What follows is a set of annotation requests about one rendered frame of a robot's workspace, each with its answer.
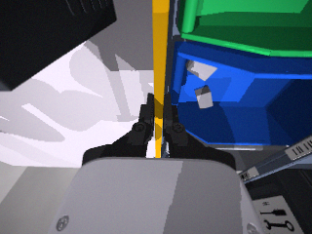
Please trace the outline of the grey metal block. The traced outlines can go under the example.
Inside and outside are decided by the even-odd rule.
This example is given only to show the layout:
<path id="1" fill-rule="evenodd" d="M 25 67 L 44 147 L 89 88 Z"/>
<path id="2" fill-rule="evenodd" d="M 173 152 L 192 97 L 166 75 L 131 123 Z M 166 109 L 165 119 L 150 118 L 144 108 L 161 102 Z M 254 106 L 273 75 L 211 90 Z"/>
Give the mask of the grey metal block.
<path id="1" fill-rule="evenodd" d="M 206 81 L 217 70 L 217 67 L 207 65 L 198 61 L 194 61 L 191 59 L 186 63 L 185 66 L 189 72 L 196 75 L 203 81 Z"/>
<path id="2" fill-rule="evenodd" d="M 212 93 L 209 86 L 196 90 L 195 95 L 200 109 L 213 106 Z"/>

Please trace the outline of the yellow bar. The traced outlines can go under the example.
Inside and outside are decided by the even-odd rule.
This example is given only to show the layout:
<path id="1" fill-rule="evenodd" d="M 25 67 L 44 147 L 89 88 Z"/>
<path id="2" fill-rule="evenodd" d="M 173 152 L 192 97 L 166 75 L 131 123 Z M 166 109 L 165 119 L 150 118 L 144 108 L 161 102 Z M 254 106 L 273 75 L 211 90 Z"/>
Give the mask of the yellow bar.
<path id="1" fill-rule="evenodd" d="M 152 0 L 155 155 L 161 157 L 170 0 Z"/>

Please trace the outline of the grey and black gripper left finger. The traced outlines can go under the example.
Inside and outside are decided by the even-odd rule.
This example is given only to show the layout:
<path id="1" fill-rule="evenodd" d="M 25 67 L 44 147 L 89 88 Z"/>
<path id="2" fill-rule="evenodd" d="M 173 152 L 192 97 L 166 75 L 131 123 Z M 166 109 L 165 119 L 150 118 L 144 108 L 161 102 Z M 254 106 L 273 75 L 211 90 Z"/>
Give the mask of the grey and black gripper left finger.
<path id="1" fill-rule="evenodd" d="M 140 106 L 138 122 L 132 129 L 115 140 L 87 149 L 82 157 L 81 167 L 89 161 L 102 157 L 146 157 L 148 142 L 154 137 L 154 95 L 148 93 L 146 104 Z M 124 154 L 124 155 L 123 155 Z"/>

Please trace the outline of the blue open bin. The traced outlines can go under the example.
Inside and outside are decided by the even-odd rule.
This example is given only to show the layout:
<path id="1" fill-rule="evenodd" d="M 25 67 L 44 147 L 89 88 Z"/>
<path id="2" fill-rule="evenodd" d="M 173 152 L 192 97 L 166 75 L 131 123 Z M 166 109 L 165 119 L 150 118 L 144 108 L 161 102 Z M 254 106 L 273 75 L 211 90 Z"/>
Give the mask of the blue open bin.
<path id="1" fill-rule="evenodd" d="M 190 59 L 217 70 L 203 81 Z M 195 91 L 207 86 L 214 106 L 200 109 Z M 312 58 L 179 42 L 170 94 L 179 123 L 207 144 L 291 145 L 312 134 Z"/>

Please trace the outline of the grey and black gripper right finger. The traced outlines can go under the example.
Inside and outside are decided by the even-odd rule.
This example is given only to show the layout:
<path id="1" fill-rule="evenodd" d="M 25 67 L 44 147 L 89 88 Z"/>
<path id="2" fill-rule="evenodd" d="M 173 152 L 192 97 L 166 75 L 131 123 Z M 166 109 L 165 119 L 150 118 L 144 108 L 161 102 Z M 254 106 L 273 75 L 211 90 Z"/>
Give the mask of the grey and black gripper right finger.
<path id="1" fill-rule="evenodd" d="M 164 95 L 163 137 L 168 143 L 170 158 L 212 160 L 236 171 L 235 158 L 231 153 L 205 146 L 179 123 L 177 105 L 172 104 L 171 94 Z"/>

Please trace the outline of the green open bin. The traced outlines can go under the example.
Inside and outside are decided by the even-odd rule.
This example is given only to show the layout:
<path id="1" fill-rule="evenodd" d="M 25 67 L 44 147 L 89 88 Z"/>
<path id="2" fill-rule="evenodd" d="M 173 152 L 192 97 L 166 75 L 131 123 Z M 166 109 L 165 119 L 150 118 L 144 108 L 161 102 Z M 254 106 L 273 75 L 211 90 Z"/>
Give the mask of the green open bin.
<path id="1" fill-rule="evenodd" d="M 312 58 L 312 0 L 180 0 L 179 11 L 186 39 Z"/>

